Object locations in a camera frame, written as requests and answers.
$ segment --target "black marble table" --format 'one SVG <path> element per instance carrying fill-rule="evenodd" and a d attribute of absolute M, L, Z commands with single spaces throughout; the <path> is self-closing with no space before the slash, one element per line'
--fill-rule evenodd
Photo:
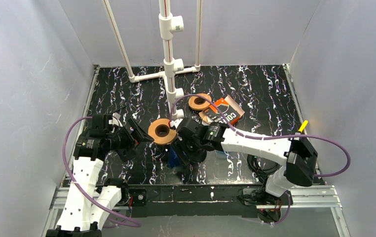
<path fill-rule="evenodd" d="M 135 67 L 136 75 L 157 73 L 162 67 Z M 176 88 L 184 93 L 207 93 L 213 100 L 230 95 L 245 111 L 235 127 L 265 135 L 293 134 L 300 120 L 281 65 L 202 66 L 199 73 L 177 75 Z M 88 115 L 111 113 L 127 106 L 122 118 L 133 117 L 147 131 L 151 122 L 168 117 L 162 79 L 131 83 L 124 67 L 101 68 Z M 199 120 L 188 100 L 179 103 L 186 117 Z M 155 143 L 141 144 L 140 157 L 121 162 L 116 153 L 106 157 L 98 184 L 107 178 L 123 178 L 130 185 L 245 185 L 257 184 L 249 170 L 246 154 L 208 152 L 203 163 L 168 168 L 168 153 Z"/>

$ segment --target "brown tape roll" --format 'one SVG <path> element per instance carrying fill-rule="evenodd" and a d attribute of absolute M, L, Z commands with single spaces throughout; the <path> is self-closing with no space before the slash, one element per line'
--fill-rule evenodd
<path fill-rule="evenodd" d="M 197 94 L 197 95 L 202 95 L 205 98 L 211 100 L 211 96 L 209 96 L 207 94 L 200 93 L 200 94 Z M 205 110 L 210 105 L 210 103 L 208 103 L 207 101 L 205 101 L 204 99 L 202 99 L 200 97 L 191 96 L 188 100 L 188 105 L 193 110 L 202 111 L 202 110 Z"/>
<path fill-rule="evenodd" d="M 176 131 L 169 128 L 169 119 L 166 118 L 153 121 L 149 126 L 148 134 L 158 145 L 169 144 L 177 136 Z"/>

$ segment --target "tape roll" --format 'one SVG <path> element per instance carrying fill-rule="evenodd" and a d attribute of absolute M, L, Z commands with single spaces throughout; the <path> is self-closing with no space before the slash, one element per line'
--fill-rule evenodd
<path fill-rule="evenodd" d="M 158 145 L 169 144 L 177 136 L 176 131 L 169 128 L 169 119 L 166 118 L 153 121 L 149 126 L 148 134 Z"/>
<path fill-rule="evenodd" d="M 207 94 L 200 93 L 200 94 L 197 94 L 197 95 L 202 95 L 205 98 L 211 100 L 211 96 L 209 96 Z M 210 106 L 210 103 L 205 101 L 203 98 L 191 96 L 188 100 L 188 105 L 193 110 L 202 111 L 202 110 L 205 110 L 208 106 Z"/>

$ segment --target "yellow handle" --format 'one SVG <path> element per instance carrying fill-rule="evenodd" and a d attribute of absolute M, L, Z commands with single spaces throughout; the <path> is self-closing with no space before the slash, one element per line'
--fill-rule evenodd
<path fill-rule="evenodd" d="M 303 132 L 304 129 L 305 129 L 305 127 L 307 126 L 307 124 L 308 124 L 308 121 L 305 120 L 305 121 L 303 122 L 303 124 L 300 126 L 299 132 Z"/>

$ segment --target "gray floor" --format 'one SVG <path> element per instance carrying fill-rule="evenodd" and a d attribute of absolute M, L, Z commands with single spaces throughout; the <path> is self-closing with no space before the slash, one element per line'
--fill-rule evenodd
<path fill-rule="evenodd" d="M 237 216 L 161 216 L 139 218 L 141 228 L 103 229 L 103 237 L 338 237 L 330 208 L 292 209 L 271 228 Z"/>

